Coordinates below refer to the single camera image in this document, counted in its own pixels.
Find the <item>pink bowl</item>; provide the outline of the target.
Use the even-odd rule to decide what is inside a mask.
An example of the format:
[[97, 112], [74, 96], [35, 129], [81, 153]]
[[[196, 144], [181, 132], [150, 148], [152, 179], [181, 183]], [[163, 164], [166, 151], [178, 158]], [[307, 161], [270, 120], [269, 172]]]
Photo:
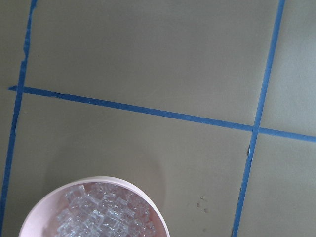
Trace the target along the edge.
[[157, 237], [169, 237], [170, 233], [167, 227], [167, 224], [160, 213], [157, 206], [150, 199], [150, 197], [139, 189], [134, 184], [125, 181], [120, 178], [110, 177], [110, 176], [95, 176], [87, 177], [83, 179], [76, 180], [74, 182], [65, 184], [49, 194], [43, 197], [29, 212], [26, 217], [20, 232], [20, 237], [52, 237], [55, 234], [55, 228], [57, 223], [55, 218], [57, 214], [67, 206], [67, 202], [62, 200], [63, 195], [70, 189], [72, 186], [84, 185], [87, 188], [93, 183], [109, 183], [115, 184], [121, 187], [124, 187], [142, 199], [144, 199], [151, 207], [150, 209], [150, 220], [156, 227], [156, 236]]

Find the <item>pile of clear ice cubes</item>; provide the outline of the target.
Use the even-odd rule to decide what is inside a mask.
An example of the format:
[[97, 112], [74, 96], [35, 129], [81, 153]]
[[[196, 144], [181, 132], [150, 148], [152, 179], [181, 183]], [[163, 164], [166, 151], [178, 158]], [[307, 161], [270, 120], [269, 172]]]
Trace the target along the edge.
[[64, 194], [57, 216], [58, 237], [153, 237], [150, 205], [139, 195], [114, 184], [76, 185]]

